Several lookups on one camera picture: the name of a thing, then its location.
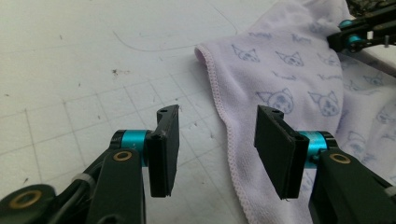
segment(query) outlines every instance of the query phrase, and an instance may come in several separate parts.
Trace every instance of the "white cloth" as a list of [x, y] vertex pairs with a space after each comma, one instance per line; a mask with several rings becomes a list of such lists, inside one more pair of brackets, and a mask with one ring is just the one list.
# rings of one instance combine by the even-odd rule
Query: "white cloth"
[[379, 61], [337, 55], [326, 37], [349, 19], [347, 4], [281, 1], [246, 32], [197, 46], [228, 134], [228, 162], [249, 223], [311, 223], [315, 170], [300, 197], [281, 201], [253, 146], [257, 105], [285, 113], [296, 131], [327, 131], [345, 152], [396, 182], [396, 78]]

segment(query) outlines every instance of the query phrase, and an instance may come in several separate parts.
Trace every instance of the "cloth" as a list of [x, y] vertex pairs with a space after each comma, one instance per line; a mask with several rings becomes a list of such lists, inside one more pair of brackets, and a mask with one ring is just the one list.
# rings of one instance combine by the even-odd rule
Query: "cloth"
[[299, 199], [278, 198], [253, 146], [257, 105], [281, 110], [296, 131], [331, 133], [346, 153], [396, 182], [394, 69], [329, 49], [326, 37], [349, 18], [341, 0], [280, 1], [244, 33], [195, 49], [226, 124], [233, 186], [249, 223], [312, 223], [315, 179], [305, 170]]

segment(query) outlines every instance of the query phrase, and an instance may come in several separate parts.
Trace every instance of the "table surface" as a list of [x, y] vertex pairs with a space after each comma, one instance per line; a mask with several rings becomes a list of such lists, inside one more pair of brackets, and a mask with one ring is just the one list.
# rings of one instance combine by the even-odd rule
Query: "table surface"
[[148, 223], [247, 223], [193, 50], [245, 31], [274, 2], [2, 1], [0, 198], [37, 183], [61, 192], [116, 130], [154, 130], [156, 111], [178, 104], [172, 197], [151, 198], [143, 171]]

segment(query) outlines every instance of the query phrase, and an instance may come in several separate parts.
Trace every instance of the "lavender fabric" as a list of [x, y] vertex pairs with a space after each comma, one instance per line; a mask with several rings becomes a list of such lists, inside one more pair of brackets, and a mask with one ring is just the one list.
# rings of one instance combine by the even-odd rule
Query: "lavender fabric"
[[233, 186], [249, 223], [311, 223], [315, 170], [299, 199], [281, 201], [253, 146], [257, 105], [285, 113], [298, 131], [327, 131], [345, 152], [396, 182], [396, 78], [364, 53], [337, 54], [326, 36], [349, 19], [344, 1], [280, 1], [240, 35], [207, 41], [207, 66], [228, 136]]

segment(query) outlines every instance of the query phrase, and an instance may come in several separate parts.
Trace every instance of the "baby blanket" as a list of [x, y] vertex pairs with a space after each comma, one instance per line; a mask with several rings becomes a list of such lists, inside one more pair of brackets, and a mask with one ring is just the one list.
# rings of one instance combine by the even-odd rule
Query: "baby blanket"
[[359, 54], [337, 54], [326, 37], [350, 15], [341, 0], [280, 1], [240, 35], [207, 41], [206, 64], [228, 136], [233, 186], [249, 223], [312, 223], [315, 170], [299, 199], [279, 200], [253, 146], [257, 105], [284, 112], [296, 131], [327, 131], [346, 153], [396, 182], [396, 78]]

